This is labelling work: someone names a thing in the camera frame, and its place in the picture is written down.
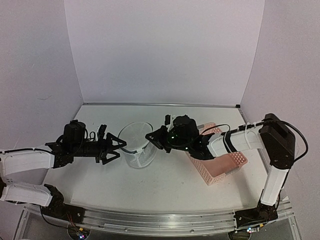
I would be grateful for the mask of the pink perforated plastic basket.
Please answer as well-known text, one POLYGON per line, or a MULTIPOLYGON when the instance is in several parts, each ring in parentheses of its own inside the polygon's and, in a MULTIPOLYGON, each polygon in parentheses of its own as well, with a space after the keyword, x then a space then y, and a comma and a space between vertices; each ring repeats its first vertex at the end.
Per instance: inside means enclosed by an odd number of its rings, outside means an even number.
POLYGON ((186 155, 208 186, 221 182, 248 163, 242 152, 228 153, 211 160, 195 159, 188 152, 186 155))

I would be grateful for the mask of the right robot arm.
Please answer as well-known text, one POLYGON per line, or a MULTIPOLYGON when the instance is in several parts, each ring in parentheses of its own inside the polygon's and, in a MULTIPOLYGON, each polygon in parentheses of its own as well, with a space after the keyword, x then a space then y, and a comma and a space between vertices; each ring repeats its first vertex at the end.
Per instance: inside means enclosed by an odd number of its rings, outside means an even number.
POLYGON ((200 162, 212 162, 232 154, 265 152, 269 160, 265 183, 262 185, 252 218, 262 222, 277 209, 279 197, 291 168, 309 152, 304 134, 293 124, 268 113, 257 122, 217 131, 222 124, 198 125, 188 115, 167 115, 158 129, 145 138, 157 149, 187 153, 200 162))

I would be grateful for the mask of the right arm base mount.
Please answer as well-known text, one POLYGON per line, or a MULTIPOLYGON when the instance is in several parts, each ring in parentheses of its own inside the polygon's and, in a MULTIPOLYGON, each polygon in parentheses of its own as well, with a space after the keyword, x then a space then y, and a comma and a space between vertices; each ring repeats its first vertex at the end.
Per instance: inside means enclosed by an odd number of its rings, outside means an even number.
POLYGON ((277 201, 273 205, 266 205, 259 200, 257 206, 254 208, 235 211, 233 216, 235 219, 235 229, 247 229, 277 220, 278 206, 277 201))

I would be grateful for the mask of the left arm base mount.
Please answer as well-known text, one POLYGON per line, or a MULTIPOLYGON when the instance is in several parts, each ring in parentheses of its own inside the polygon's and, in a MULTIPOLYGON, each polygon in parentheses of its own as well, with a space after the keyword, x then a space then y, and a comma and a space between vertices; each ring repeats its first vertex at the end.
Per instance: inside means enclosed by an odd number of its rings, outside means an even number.
POLYGON ((55 186, 44 184, 44 187, 49 190, 52 198, 48 206, 40 207, 42 215, 68 221, 72 227, 82 223, 86 211, 83 207, 65 203, 63 194, 55 186))

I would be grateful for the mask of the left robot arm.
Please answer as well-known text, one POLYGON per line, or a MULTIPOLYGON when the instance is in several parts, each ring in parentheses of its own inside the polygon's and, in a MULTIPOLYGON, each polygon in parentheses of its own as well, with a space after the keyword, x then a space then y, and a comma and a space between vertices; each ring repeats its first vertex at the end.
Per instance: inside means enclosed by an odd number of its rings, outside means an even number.
POLYGON ((103 165, 118 159, 119 149, 127 145, 125 140, 106 131, 102 124, 97 131, 88 132, 86 124, 72 120, 66 124, 63 134, 53 142, 40 147, 1 150, 0 199, 3 202, 27 203, 47 207, 57 219, 67 214, 64 197, 50 184, 35 185, 14 181, 12 176, 36 170, 59 169, 74 162, 75 158, 93 158, 103 165))

